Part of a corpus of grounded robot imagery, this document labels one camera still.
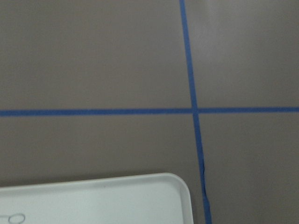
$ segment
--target horizontal blue tape strip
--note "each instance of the horizontal blue tape strip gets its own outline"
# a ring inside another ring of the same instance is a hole
[[[198,113],[278,113],[299,112],[299,107],[216,107],[199,108]]]
[[[138,115],[138,114],[186,114],[191,108],[157,109],[65,109],[65,110],[2,110],[0,117],[21,116],[86,116],[86,115]]]

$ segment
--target white tray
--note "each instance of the white tray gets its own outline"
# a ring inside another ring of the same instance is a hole
[[[0,224],[193,224],[174,174],[0,188]]]

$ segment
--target blue line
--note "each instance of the blue line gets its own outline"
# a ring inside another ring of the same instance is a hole
[[[200,126],[199,126],[199,115],[198,115],[197,100],[196,100],[196,90],[195,90],[194,75],[193,75],[193,65],[192,65],[192,56],[191,56],[191,48],[190,48],[190,41],[189,41],[189,32],[188,32],[188,23],[187,23],[186,9],[185,9],[185,1],[179,0],[179,4],[180,4],[180,10],[181,10],[182,26],[183,26],[185,54],[186,54],[188,79],[189,79],[189,89],[190,89],[191,104],[192,104],[193,125],[194,125],[194,131],[195,131],[197,156],[198,156],[198,161],[199,161],[202,199],[203,199],[203,205],[204,205],[204,211],[205,211],[206,224],[212,224],[210,203],[206,196],[204,154],[203,154]]]
[[[223,107],[199,108],[198,113],[285,113],[299,112],[299,107]]]
[[[189,108],[157,109],[65,109],[65,110],[2,110],[0,117],[21,116],[88,116],[88,115],[138,115],[138,114],[191,114]]]

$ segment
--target white plastic tray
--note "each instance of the white plastic tray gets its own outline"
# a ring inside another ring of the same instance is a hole
[[[0,224],[193,224],[174,174],[0,188]]]

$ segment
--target vertical blue tape strip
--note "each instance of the vertical blue tape strip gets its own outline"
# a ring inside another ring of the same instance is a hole
[[[194,125],[196,148],[197,148],[197,155],[199,161],[199,172],[200,172],[200,180],[201,180],[203,205],[205,210],[205,219],[206,219],[206,224],[212,224],[210,203],[206,196],[204,154],[202,149],[201,133],[200,133],[200,126],[199,126],[199,114],[198,114],[197,100],[196,100],[196,91],[195,91],[195,83],[194,83],[194,75],[193,75],[192,56],[191,56],[191,48],[190,48],[190,41],[189,41],[185,1],[179,0],[179,4],[181,10],[181,17],[182,17],[185,54],[186,54],[186,61],[187,61],[189,88],[190,88],[190,96],[191,96],[191,104],[192,104],[193,125]]]

